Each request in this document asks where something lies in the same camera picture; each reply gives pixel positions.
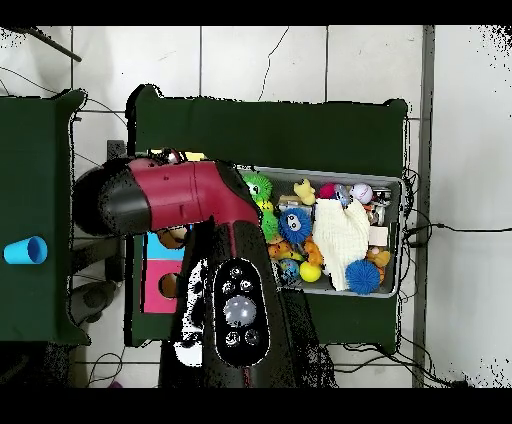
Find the silver button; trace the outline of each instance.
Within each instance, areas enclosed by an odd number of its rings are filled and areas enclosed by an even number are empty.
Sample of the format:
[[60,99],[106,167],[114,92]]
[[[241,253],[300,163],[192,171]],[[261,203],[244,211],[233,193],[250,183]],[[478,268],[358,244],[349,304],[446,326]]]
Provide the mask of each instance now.
[[239,343],[240,343],[240,336],[238,335],[238,333],[236,333],[234,331],[229,332],[228,335],[226,336],[226,344],[229,347],[235,347]]
[[255,346],[260,341],[260,336],[256,330],[247,330],[245,333],[245,341],[251,346]]
[[233,296],[224,306],[224,316],[231,327],[245,327],[256,318],[256,304],[245,296]]
[[240,281],[240,289],[242,291],[249,291],[252,289],[252,283],[249,280]]
[[224,294],[230,294],[233,292],[233,290],[235,290],[235,285],[230,281],[224,283],[224,285],[222,286],[222,293]]
[[232,278],[239,278],[242,276],[242,270],[237,266],[234,267],[230,272]]

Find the green table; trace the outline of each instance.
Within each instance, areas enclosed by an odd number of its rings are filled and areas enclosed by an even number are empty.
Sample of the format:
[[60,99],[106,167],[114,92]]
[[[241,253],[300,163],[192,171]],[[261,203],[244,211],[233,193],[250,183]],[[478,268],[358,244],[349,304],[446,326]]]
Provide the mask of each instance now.
[[89,344],[67,313],[70,275],[70,118],[84,93],[0,98],[0,247],[41,236],[41,265],[0,260],[0,340]]
[[[127,105],[128,153],[173,147],[244,165],[400,177],[406,113],[400,99],[384,105],[167,99],[141,85]],[[135,237],[133,252],[142,257],[142,237]],[[131,342],[167,339],[173,316],[140,312],[141,261],[127,272],[134,282],[125,321]],[[396,296],[307,297],[320,343],[371,342],[395,350]]]

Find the gray plastic bin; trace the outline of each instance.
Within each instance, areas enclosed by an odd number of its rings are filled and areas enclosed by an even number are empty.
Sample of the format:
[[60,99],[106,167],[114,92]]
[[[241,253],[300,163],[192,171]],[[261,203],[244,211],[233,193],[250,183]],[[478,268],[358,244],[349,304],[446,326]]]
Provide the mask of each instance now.
[[[379,289],[364,297],[388,298],[392,297],[399,288],[400,264],[402,251],[402,228],[403,210],[405,203],[405,186],[400,178],[377,177],[373,175],[342,174],[334,172],[305,171],[296,169],[281,169],[267,167],[246,167],[238,166],[240,173],[250,171],[261,172],[273,184],[270,201],[276,205],[281,195],[294,195],[293,184],[307,178],[311,186],[318,189],[326,183],[341,183],[353,185],[366,183],[371,187],[386,187],[391,189],[391,205],[386,208],[384,226],[388,227],[387,249],[391,252],[391,261],[386,266],[385,278]],[[277,276],[278,285],[282,285]],[[306,293],[328,294],[335,296],[360,296],[350,290],[336,291],[329,281],[329,277],[322,274],[322,277],[314,283],[307,283],[302,279],[288,288],[303,289]]]

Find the blue plush toy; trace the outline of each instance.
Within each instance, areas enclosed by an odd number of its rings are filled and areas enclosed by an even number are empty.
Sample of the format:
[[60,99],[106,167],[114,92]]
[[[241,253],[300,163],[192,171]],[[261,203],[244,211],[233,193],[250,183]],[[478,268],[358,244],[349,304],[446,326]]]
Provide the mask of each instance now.
[[371,262],[360,259],[352,262],[345,270],[350,290],[357,294],[370,294],[379,287],[380,274],[377,267]]
[[300,208],[287,209],[279,218],[279,233],[290,243],[302,243],[311,234],[311,219]]

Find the white towel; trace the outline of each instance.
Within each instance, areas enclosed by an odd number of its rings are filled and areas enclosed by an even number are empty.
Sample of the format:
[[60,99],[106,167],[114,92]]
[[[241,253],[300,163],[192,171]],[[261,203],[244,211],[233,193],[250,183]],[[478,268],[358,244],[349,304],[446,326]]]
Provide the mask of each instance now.
[[347,290],[345,268],[364,259],[368,250],[370,222],[361,203],[354,199],[346,209],[339,200],[317,199],[313,241],[316,243],[336,290]]

